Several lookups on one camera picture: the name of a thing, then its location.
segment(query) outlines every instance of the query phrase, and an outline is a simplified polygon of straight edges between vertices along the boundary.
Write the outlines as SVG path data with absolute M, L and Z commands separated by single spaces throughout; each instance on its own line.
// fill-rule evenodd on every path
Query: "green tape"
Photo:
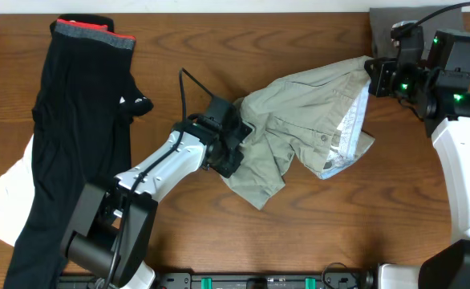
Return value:
M 201 289 L 212 289 L 212 278 L 203 278 L 201 280 Z
M 306 278 L 305 279 L 305 289 L 315 289 L 315 279 Z

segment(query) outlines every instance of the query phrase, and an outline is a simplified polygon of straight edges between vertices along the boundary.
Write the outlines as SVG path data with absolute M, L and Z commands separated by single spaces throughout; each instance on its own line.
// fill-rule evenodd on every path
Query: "wooden table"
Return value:
M 368 14 L 115 14 L 137 37 L 132 74 L 155 109 L 132 125 L 133 163 L 161 146 L 180 119 L 178 70 L 212 92 L 246 96 L 274 79 L 371 54 Z M 56 15 L 0 15 L 0 175 L 32 133 Z M 464 16 L 470 31 L 470 14 Z M 188 110 L 208 98 L 187 82 Z M 213 171 L 186 177 L 160 204 L 146 261 L 195 272 L 320 271 L 327 263 L 419 265 L 449 244 L 442 169 L 421 124 L 394 100 L 371 97 L 369 152 L 328 181 L 294 161 L 286 187 L 262 211 Z M 12 248 L 0 242 L 0 287 Z M 83 272 L 70 265 L 68 272 Z

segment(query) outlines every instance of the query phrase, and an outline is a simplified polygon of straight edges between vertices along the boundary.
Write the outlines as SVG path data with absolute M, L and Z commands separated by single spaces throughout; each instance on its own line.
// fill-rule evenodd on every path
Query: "gray waistband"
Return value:
M 94 29 L 76 27 L 60 22 L 57 22 L 55 31 L 70 37 L 101 41 L 103 43 L 121 49 L 133 50 L 133 47 L 136 45 L 136 41 L 134 39 L 121 38 L 119 36 L 107 33 L 106 31 L 97 31 Z

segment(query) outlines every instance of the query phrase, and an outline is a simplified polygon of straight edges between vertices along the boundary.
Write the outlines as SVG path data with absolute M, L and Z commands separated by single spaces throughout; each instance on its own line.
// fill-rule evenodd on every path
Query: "red fabric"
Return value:
M 84 22 L 67 21 L 67 20 L 64 20 L 64 19 L 57 19 L 57 22 L 67 24 L 67 25 L 77 26 L 77 27 L 80 27 L 80 28 L 86 28 L 86 29 L 93 29 L 93 30 L 101 31 L 103 33 L 108 33 L 110 35 L 114 35 L 115 37 L 119 37 L 119 38 L 123 38 L 123 39 L 136 40 L 136 38 L 131 36 L 131 35 L 118 35 L 116 33 L 112 33 L 110 31 L 107 31 L 107 28 L 108 28 L 107 25 L 96 25 L 96 24 L 90 24 L 90 23 L 84 23 Z

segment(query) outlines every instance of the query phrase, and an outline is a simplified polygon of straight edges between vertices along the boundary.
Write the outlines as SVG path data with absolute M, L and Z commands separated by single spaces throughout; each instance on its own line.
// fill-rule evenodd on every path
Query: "white wall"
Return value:
M 453 0 L 0 0 L 0 13 L 364 12 L 369 7 L 451 5 Z

